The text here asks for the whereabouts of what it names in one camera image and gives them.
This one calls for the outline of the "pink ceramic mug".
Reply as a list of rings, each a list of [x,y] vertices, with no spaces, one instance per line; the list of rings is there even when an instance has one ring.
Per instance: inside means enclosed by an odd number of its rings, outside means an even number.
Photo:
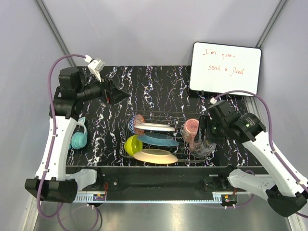
[[[194,118],[186,120],[186,122],[183,125],[183,132],[182,132],[183,140],[187,143],[193,141],[195,136],[197,135],[198,128],[199,128],[199,120]]]

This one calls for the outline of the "clear drinking glass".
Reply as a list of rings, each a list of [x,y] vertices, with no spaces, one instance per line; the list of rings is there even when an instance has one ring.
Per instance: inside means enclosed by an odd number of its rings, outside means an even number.
[[[192,141],[189,144],[190,153],[197,158],[205,157],[212,153],[216,144],[209,141]]]

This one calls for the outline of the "white watermelon pattern plate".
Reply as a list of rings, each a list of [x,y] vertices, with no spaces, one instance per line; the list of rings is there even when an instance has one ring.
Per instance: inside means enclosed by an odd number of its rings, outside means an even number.
[[[175,131],[175,128],[169,125],[155,124],[155,123],[136,124],[134,128],[142,129],[142,130],[152,130],[152,131]]]

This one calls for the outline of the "teal scalloped plate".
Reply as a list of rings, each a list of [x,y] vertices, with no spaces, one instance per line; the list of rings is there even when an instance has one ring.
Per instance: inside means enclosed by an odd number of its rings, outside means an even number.
[[[175,147],[179,145],[179,142],[174,140],[174,138],[161,133],[146,132],[142,135],[137,135],[137,139],[143,143],[155,146]]]

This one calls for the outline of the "yellow green bowl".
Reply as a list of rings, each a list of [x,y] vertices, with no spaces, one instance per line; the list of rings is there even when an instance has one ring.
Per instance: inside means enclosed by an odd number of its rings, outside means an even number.
[[[125,142],[124,149],[129,156],[133,156],[143,149],[143,143],[138,139],[138,135],[133,135]]]

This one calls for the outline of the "orange bird pattern plate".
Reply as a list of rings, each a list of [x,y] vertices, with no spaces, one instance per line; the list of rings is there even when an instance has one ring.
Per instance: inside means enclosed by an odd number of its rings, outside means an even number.
[[[133,157],[139,161],[153,164],[173,164],[178,161],[174,154],[162,149],[143,149],[136,152]]]

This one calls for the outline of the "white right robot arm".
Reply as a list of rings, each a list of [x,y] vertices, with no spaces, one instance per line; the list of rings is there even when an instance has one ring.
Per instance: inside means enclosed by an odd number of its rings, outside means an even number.
[[[219,187],[240,188],[260,198],[282,217],[298,214],[308,203],[308,179],[285,158],[270,139],[270,130],[253,113],[241,115],[226,100],[212,98],[203,119],[203,139],[220,144],[227,139],[241,143],[254,155],[270,178],[262,179],[234,168],[218,179]]]

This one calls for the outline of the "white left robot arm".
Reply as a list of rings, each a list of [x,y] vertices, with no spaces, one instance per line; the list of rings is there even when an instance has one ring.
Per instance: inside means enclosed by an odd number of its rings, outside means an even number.
[[[101,98],[111,105],[129,97],[110,79],[83,86],[83,74],[77,67],[62,69],[59,86],[53,99],[55,116],[51,116],[46,148],[34,178],[26,179],[25,189],[41,201],[72,203],[79,191],[87,186],[97,191],[103,187],[103,177],[93,169],[66,174],[66,158],[70,148],[87,144],[85,118],[79,114],[85,101]]]

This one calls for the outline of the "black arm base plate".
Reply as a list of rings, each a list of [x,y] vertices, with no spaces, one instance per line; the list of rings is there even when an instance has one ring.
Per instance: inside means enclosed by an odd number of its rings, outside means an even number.
[[[192,188],[204,191],[222,188],[229,190],[227,176],[236,167],[115,167],[115,166],[73,166],[71,172],[83,169],[96,170],[98,182],[93,188],[99,189],[107,184],[108,192],[120,192],[126,189],[162,189]]]

